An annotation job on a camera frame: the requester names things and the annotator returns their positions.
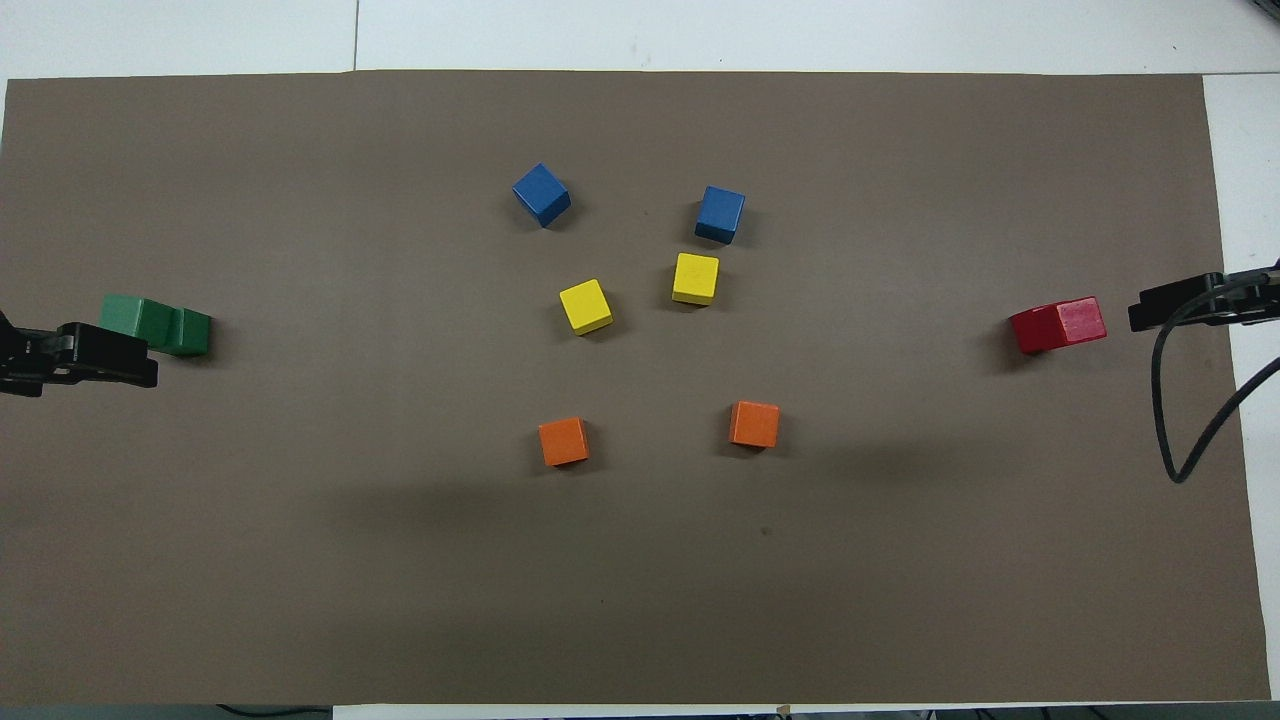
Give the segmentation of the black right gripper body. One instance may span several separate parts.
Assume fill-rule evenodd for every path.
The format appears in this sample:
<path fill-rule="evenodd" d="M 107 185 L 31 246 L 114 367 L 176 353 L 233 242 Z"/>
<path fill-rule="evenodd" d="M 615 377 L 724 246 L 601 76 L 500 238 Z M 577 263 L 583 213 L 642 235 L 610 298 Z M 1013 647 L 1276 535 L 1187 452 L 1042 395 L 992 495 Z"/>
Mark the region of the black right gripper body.
<path fill-rule="evenodd" d="M 1222 286 L 1234 284 L 1222 292 L 1219 301 L 1222 314 L 1217 325 L 1260 324 L 1279 318 L 1279 264 L 1245 272 L 1225 274 Z"/>

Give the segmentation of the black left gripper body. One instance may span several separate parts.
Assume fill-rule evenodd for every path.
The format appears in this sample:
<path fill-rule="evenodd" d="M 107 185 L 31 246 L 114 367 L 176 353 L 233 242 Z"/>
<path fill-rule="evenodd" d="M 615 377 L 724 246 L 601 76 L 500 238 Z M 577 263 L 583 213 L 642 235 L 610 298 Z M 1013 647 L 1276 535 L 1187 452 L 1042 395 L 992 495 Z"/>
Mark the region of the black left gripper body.
<path fill-rule="evenodd" d="M 63 337 L 55 331 L 27 329 L 14 325 L 1 313 L 1 392 L 37 398 L 47 384 L 63 384 L 56 377 L 52 347 Z"/>

